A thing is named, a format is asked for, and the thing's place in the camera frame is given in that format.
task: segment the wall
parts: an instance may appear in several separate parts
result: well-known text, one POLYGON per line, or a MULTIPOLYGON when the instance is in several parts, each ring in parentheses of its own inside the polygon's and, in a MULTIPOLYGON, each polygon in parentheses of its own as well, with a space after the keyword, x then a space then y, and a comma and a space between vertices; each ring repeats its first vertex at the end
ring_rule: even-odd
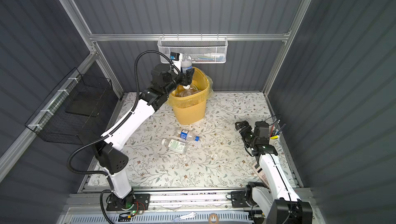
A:
POLYGON ((269 98, 327 223, 394 223, 396 0, 313 0, 269 98))
MULTIPOLYGON (((0 155, 89 51, 58 0, 0 0, 0 155)), ((90 71, 98 72, 97 65, 90 71)), ((65 166, 79 146, 35 139, 0 183, 1 223, 55 223, 81 176, 65 166)), ((75 166, 87 168, 82 152, 75 166)))
MULTIPOLYGON (((300 0, 74 0, 92 33, 200 34, 286 33, 300 0)), ((99 42, 124 91, 135 91, 133 62, 156 42, 99 42)), ((213 89, 262 90, 281 42, 230 42, 225 64, 195 66, 213 79, 213 89)), ((145 87, 152 56, 141 63, 145 87)))

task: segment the trash can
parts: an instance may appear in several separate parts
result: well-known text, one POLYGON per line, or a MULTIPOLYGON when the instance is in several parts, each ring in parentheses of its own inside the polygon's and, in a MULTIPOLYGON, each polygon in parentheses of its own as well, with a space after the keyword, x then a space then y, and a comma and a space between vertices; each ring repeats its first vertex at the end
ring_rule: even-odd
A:
MULTIPOLYGON (((174 96, 176 91, 174 91, 168 98, 168 103, 173 107, 177 121, 182 125, 195 123, 205 116, 206 100, 212 93, 212 80, 202 70, 196 67, 194 69, 192 85, 201 91, 187 97, 176 97, 174 96)), ((183 86, 178 88, 179 91, 183 90, 183 86)))

